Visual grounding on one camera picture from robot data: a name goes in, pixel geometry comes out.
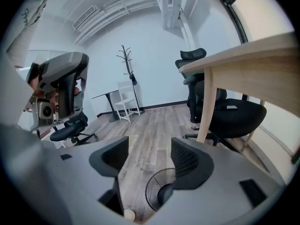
wire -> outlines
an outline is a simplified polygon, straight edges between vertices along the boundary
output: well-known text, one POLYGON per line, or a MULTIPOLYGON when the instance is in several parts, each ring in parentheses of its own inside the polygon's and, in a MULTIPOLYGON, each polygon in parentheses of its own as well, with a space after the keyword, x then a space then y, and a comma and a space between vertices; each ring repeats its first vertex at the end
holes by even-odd
POLYGON ((128 127, 128 129, 127 129, 127 132, 124 134, 124 137, 126 136, 126 134, 128 133, 128 131, 129 131, 129 129, 130 129, 131 120, 132 120, 132 114, 131 114, 131 117, 130 117, 130 123, 129 123, 129 127, 128 127))

chair armrest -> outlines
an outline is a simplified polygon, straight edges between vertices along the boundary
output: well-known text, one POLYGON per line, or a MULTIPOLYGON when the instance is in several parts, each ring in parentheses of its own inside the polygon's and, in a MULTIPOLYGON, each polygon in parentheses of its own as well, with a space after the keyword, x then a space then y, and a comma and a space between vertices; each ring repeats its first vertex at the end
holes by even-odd
POLYGON ((204 80, 204 73, 194 74, 183 81, 183 85, 197 83, 204 80))

baseboard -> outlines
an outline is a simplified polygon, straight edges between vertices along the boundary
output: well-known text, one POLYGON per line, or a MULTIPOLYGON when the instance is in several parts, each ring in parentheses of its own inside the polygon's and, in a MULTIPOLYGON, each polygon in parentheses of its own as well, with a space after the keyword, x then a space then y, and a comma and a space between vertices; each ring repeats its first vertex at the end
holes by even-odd
MULTIPOLYGON (((180 105, 180 104, 186 104, 187 101, 178 101, 178 102, 172 102, 172 103, 163 103, 163 104, 157 104, 157 105, 151 105, 151 106, 145 106, 141 107, 141 110, 147 110, 147 109, 152 109, 152 108, 159 108, 159 107, 170 107, 174 105, 180 105)), ((107 114, 112 114, 113 112, 102 112, 97 115, 97 118, 101 117, 102 115, 107 115, 107 114)))

air vent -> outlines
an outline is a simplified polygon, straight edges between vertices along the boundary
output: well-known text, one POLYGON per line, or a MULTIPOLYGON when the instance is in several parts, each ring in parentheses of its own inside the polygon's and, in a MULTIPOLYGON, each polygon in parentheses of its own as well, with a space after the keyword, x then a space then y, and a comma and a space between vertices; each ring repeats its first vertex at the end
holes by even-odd
POLYGON ((72 25, 72 27, 76 30, 84 20, 86 20, 91 14, 96 12, 97 8, 93 5, 88 10, 86 10, 72 25))

wooden floor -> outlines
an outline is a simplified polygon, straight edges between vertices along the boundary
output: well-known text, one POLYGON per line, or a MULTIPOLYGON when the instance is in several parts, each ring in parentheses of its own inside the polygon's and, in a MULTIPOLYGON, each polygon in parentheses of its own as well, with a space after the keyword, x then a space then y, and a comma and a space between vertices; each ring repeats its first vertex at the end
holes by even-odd
MULTIPOLYGON (((99 140, 123 136, 129 122, 119 120, 110 123, 110 117, 111 115, 101 116, 89 124, 84 133, 95 133, 99 140)), ((155 213, 145 200, 147 181, 155 172, 174 167, 171 160, 171 138, 195 133, 191 129, 195 125, 189 118, 186 105, 150 109, 140 116, 132 116, 131 127, 127 133, 129 156, 119 173, 119 183, 124 209, 132 209, 136 213, 135 221, 138 223, 144 223, 155 213)), ((250 148, 244 152, 252 162, 266 170, 250 148)))

